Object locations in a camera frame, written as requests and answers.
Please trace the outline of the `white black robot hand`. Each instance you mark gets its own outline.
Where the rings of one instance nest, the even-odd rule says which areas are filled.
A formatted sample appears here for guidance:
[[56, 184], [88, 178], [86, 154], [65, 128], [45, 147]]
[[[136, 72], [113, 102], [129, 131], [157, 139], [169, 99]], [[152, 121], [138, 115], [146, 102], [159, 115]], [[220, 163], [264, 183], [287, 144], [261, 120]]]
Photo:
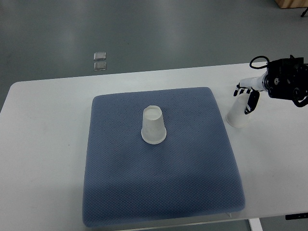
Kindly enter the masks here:
[[263, 77], [252, 77], [252, 78], [242, 79], [240, 80], [238, 87], [243, 89], [240, 90], [239, 88], [236, 88], [233, 93], [233, 96], [236, 97], [239, 94], [243, 94], [245, 89], [247, 89], [245, 93], [249, 94], [249, 97], [247, 105], [244, 110], [244, 113], [246, 115], [252, 113], [256, 109], [260, 97], [259, 91], [266, 91], [263, 80], [264, 80]]

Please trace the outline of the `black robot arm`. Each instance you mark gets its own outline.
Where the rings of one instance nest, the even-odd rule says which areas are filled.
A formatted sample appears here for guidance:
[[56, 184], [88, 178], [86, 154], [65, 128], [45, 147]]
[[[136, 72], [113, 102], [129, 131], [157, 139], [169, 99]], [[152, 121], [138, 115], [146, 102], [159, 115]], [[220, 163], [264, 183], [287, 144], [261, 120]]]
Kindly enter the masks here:
[[260, 77], [245, 78], [236, 85], [234, 97], [248, 94], [244, 113], [253, 112], [260, 97], [260, 92], [266, 92], [270, 98], [289, 100], [296, 107], [308, 104], [308, 65], [303, 57], [282, 58], [270, 61], [266, 56], [253, 58], [249, 67], [252, 69], [266, 69]]

